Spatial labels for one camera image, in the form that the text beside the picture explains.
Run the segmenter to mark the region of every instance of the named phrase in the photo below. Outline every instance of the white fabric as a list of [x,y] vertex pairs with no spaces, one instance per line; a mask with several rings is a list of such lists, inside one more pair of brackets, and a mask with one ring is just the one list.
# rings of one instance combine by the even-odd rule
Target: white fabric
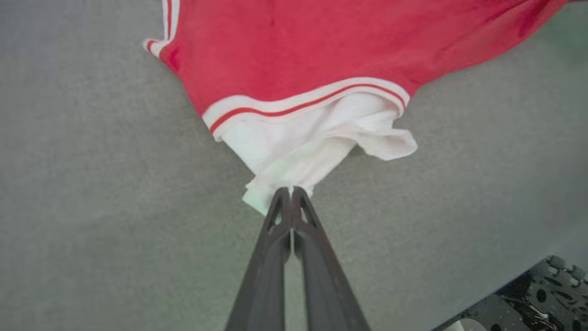
[[241,121],[222,139],[256,175],[244,202],[265,214],[280,187],[300,186],[312,195],[355,145],[383,160],[413,153],[411,133],[392,128],[401,115],[395,103],[357,92],[287,122]]
[[465,331],[465,329],[463,328],[462,323],[460,321],[457,321],[454,324],[450,325],[444,331]]

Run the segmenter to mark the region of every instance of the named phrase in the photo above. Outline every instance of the striped trim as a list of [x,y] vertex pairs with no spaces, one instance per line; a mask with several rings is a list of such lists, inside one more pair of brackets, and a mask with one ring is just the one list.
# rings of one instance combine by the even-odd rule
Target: striped trim
[[410,100],[410,95],[400,85],[378,78],[358,77],[279,101],[259,101],[245,95],[233,95],[211,105],[202,119],[215,139],[220,141],[224,132],[241,121],[281,123],[357,92],[376,94],[393,102],[400,115]]
[[169,45],[176,36],[180,15],[180,0],[162,0],[163,6],[163,40],[145,39],[143,47],[159,58],[161,50]]

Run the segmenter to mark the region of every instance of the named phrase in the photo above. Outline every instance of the clothing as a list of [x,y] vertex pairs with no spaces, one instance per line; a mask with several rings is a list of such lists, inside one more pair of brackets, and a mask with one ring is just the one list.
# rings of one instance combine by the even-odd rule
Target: clothing
[[566,0],[163,0],[145,48],[182,80],[214,138],[256,174],[265,212],[280,186],[313,186],[355,146],[416,150],[392,128],[417,89],[534,33]]

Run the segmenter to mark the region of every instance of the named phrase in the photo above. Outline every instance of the gray floor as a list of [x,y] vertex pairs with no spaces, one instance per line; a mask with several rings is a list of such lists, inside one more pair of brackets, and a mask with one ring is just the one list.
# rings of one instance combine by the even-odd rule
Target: gray floor
[[[588,6],[422,88],[420,144],[314,203],[374,331],[428,330],[552,252],[588,267]],[[155,0],[0,2],[0,330],[222,330],[251,173],[141,49]],[[303,329],[299,266],[288,326]]]

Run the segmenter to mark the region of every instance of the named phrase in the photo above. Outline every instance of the gray carpet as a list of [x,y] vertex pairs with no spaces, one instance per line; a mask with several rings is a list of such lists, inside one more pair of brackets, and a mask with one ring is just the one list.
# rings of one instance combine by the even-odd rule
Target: gray carpet
[[[0,330],[222,330],[262,218],[240,201],[251,173],[141,48],[159,2],[4,0],[0,28]],[[317,186],[374,331],[429,330],[554,251],[588,267],[586,31],[569,5],[423,87],[398,123],[416,154],[354,150]]]

